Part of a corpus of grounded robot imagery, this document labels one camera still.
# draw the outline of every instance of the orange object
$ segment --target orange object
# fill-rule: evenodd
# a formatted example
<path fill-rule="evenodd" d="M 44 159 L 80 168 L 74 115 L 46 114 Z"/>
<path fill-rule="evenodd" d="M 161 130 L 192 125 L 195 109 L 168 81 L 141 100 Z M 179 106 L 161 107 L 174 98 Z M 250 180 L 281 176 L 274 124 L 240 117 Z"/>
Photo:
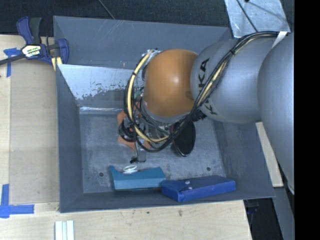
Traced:
<path fill-rule="evenodd" d="M 194 99 L 190 76 L 197 54 L 168 49 L 156 55 L 145 70 L 143 104 L 154 115 L 175 117 L 191 111 Z"/>

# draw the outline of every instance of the blue clamp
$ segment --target blue clamp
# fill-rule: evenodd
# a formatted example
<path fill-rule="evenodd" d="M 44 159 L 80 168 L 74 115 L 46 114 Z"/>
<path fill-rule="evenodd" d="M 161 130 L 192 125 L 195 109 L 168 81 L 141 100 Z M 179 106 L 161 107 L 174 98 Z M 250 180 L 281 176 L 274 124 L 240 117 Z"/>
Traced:
<path fill-rule="evenodd" d="M 160 167 L 124 174 L 110 166 L 115 190 L 133 190 L 160 188 L 160 183 L 166 179 Z"/>
<path fill-rule="evenodd" d="M 15 214 L 33 214 L 34 204 L 9 205 L 9 184 L 2 185 L 0 218 L 7 219 Z"/>
<path fill-rule="evenodd" d="M 40 21 L 41 18 L 31 18 L 29 20 L 28 16 L 22 17 L 18 20 L 16 27 L 18 29 L 19 35 L 23 37 L 26 45 L 20 50 L 20 54 L 0 60 L 0 65 L 9 64 L 20 59 L 27 59 L 42 61 L 52 66 L 53 57 L 50 55 L 49 51 L 57 48 L 60 48 L 59 56 L 61 58 L 62 63 L 66 64 L 68 62 L 68 41 L 64 38 L 61 38 L 58 40 L 57 43 L 52 45 L 46 46 L 45 44 L 41 43 L 41 39 L 39 37 Z M 11 75 L 11 66 L 7 68 L 7 73 L 9 73 L 9 76 Z"/>
<path fill-rule="evenodd" d="M 28 16 L 24 16 L 21 19 L 19 19 L 16 23 L 16 28 L 19 32 L 19 35 L 23 37 L 26 46 L 22 48 L 22 52 L 26 47 L 33 47 L 33 45 L 36 45 L 36 47 L 40 47 L 39 50 L 37 50 L 37 53 L 32 54 L 28 56 L 26 55 L 25 58 L 27 60 L 39 60 L 45 63 L 48 63 L 49 65 L 52 65 L 52 56 L 48 53 L 47 46 L 41 43 L 41 39 L 39 37 L 39 25 L 40 25 L 41 18 L 31 18 L 29 19 Z M 69 59 L 69 45 L 68 41 L 64 38 L 61 38 L 58 40 L 59 48 L 60 48 L 60 57 L 64 64 L 68 62 Z"/>
<path fill-rule="evenodd" d="M 22 53 L 21 50 L 17 48 L 4 49 L 3 52 L 5 55 L 8 56 L 8 58 L 11 58 L 12 56 L 20 55 Z M 11 76 L 11 62 L 9 62 L 6 67 L 6 77 L 8 78 L 10 76 Z"/>
<path fill-rule="evenodd" d="M 233 179 L 218 175 L 161 182 L 162 194 L 178 202 L 205 198 L 235 190 L 236 182 Z"/>

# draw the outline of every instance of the light blue object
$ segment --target light blue object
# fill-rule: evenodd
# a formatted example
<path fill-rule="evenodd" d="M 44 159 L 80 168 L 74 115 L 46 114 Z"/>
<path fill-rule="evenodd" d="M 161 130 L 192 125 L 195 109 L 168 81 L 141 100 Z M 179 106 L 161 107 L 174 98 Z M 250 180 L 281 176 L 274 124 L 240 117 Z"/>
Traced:
<path fill-rule="evenodd" d="M 33 214 L 34 204 L 9 205 L 9 184 L 2 186 L 0 218 L 7 219 L 14 214 Z"/>
<path fill-rule="evenodd" d="M 160 167 L 146 169 L 131 174 L 123 174 L 110 166 L 115 190 L 160 188 L 166 176 Z"/>

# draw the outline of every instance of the wooden table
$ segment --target wooden table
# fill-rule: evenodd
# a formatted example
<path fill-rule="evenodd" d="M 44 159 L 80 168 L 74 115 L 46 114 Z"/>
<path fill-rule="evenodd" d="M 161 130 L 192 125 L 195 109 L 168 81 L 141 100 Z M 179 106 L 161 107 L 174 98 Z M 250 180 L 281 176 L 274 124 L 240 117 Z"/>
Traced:
<path fill-rule="evenodd" d="M 21 48 L 24 40 L 20 36 L 0 35 L 0 59 L 6 58 L 3 53 L 7 48 Z M 15 77 L 14 71 L 19 68 L 28 68 L 31 71 L 38 70 L 39 61 L 19 61 L 12 64 L 12 77 Z M 43 64 L 41 70 L 53 71 L 46 64 Z M 43 171 L 28 169 L 26 160 L 37 159 L 39 154 L 31 157 L 32 152 L 26 152 L 25 157 L 21 157 L 21 166 L 17 166 L 17 156 L 11 157 L 17 150 L 16 143 L 10 143 L 11 127 L 17 127 L 17 122 L 11 122 L 11 77 L 6 77 L 7 66 L 0 66 L 0 192 L 1 185 L 9 183 L 9 175 L 16 175 L 20 170 L 25 174 L 21 176 L 19 188 L 29 182 L 35 186 L 47 184 L 48 179 L 43 179 Z M 25 92 L 31 92 L 34 86 L 21 82 Z M 50 93 L 41 90 L 42 98 Z M 48 106 L 35 108 L 39 112 L 38 121 L 42 124 L 49 124 L 45 120 L 44 112 L 46 109 L 52 109 Z M 22 108 L 19 114 L 19 122 L 29 122 L 28 113 Z M 25 142 L 24 136 L 30 137 L 28 132 L 32 133 L 32 124 L 21 123 L 21 142 Z M 263 127 L 258 125 L 259 134 L 263 138 L 265 133 Z M 263 149 L 270 149 L 268 143 L 263 144 Z M 277 163 L 275 163 L 272 150 L 268 151 L 271 156 L 267 158 L 270 175 L 274 186 L 281 186 L 282 181 L 279 174 Z M 40 159 L 40 165 L 48 166 L 46 159 Z M 52 193 L 56 188 L 56 181 L 50 181 L 49 190 L 45 191 L 45 199 L 49 196 L 52 200 L 57 198 L 57 193 Z M 34 214 L 11 215 L 8 219 L 0 218 L 0 239 L 2 240 L 52 240 L 54 239 L 54 225 L 56 221 L 74 221 L 74 232 L 76 240 L 109 240 L 109 239 L 215 239 L 215 240 L 251 240 L 250 228 L 243 201 L 226 201 L 207 204 L 193 204 L 183 206 L 119 209 L 105 211 L 88 211 L 76 213 L 59 213 L 59 202 L 35 203 Z"/>

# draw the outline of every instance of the small metal part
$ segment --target small metal part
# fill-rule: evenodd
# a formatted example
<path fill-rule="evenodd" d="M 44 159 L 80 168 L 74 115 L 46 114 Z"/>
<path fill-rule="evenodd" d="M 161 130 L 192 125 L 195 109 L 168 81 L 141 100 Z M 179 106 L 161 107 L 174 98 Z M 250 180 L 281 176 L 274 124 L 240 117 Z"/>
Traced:
<path fill-rule="evenodd" d="M 123 174 L 133 174 L 133 173 L 136 173 L 138 170 L 137 170 L 137 165 L 135 164 L 131 164 L 131 165 L 128 165 L 126 167 L 124 167 L 122 169 L 122 173 Z"/>

